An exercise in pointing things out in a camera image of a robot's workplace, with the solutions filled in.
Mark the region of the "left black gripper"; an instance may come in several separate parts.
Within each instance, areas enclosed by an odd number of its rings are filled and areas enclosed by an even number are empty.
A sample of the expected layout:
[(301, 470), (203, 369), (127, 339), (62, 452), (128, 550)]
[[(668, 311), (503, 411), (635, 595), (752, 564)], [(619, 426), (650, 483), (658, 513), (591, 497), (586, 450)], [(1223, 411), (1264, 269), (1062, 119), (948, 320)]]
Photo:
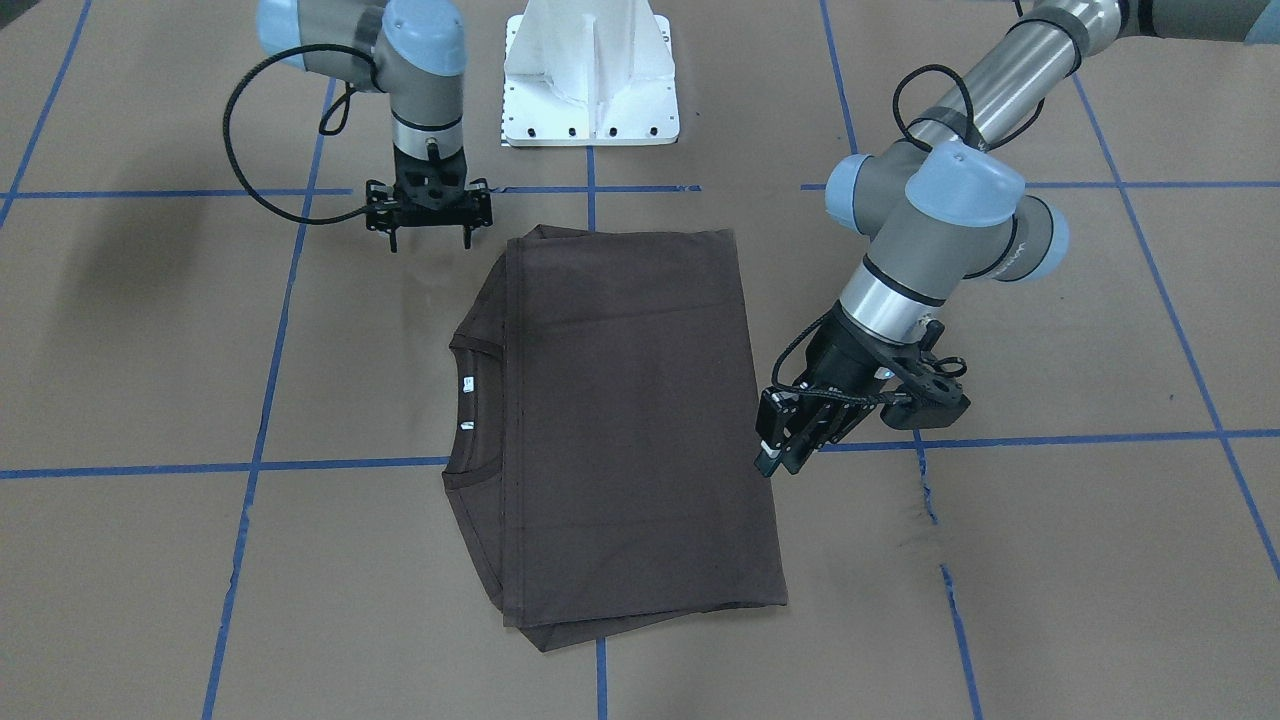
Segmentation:
[[(772, 477), (780, 465), (797, 475), (815, 451), (840, 442), (886, 401), (884, 380), (876, 377), (881, 363), (861, 343), (865, 338), (842, 310), (828, 310), (774, 360), (755, 420), (762, 447), (755, 468), (763, 477)], [(783, 383), (783, 364), (803, 341), (805, 369)]]

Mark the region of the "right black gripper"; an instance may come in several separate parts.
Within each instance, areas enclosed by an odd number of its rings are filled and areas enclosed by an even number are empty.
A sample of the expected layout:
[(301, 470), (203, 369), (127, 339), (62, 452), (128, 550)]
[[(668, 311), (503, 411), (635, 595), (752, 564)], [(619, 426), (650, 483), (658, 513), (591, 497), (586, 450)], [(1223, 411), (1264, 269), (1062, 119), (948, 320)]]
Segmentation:
[(484, 178), (467, 182), (465, 150), (428, 159), (393, 150), (396, 181), (365, 184), (365, 225), (387, 232), (390, 252), (398, 252), (402, 227), (460, 225), (463, 249), (474, 246), (474, 231), (493, 224), (492, 196)]

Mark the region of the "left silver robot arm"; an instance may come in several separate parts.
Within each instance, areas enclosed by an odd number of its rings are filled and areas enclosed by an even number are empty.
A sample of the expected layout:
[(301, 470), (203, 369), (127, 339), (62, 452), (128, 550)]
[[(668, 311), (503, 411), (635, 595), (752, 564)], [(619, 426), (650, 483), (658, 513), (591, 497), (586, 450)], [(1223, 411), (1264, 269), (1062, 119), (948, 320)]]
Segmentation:
[(756, 470), (801, 470), (873, 413), (938, 429), (969, 407), (960, 357), (941, 357), (940, 310), (964, 281), (1023, 283), (1065, 258), (1064, 214), (995, 156), (1083, 61), (1125, 37), (1277, 42), (1275, 1), (1038, 1), (882, 154), (845, 158), (826, 210), (870, 245), (831, 310), (797, 338), (803, 373), (762, 392)]

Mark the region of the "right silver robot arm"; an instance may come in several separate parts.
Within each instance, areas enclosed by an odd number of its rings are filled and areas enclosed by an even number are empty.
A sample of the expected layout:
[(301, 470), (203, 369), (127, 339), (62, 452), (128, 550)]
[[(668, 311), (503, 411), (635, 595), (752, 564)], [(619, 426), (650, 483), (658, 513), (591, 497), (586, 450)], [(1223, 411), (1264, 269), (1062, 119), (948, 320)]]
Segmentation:
[(396, 177), (365, 184), (357, 210), (389, 240), (402, 228), (457, 225), (470, 249), (492, 224), (485, 179), (465, 156), (465, 23), (451, 1), (261, 1), (265, 64), (285, 61), (343, 83), (333, 109), (356, 94), (388, 96)]

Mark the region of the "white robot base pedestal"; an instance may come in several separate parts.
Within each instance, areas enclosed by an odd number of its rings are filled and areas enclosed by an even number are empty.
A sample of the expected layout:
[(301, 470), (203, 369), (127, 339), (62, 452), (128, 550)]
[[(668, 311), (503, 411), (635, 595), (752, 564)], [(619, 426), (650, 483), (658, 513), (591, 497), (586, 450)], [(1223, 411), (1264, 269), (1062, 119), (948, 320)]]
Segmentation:
[(503, 145), (678, 141), (672, 28), (649, 1), (530, 1), (504, 41)]

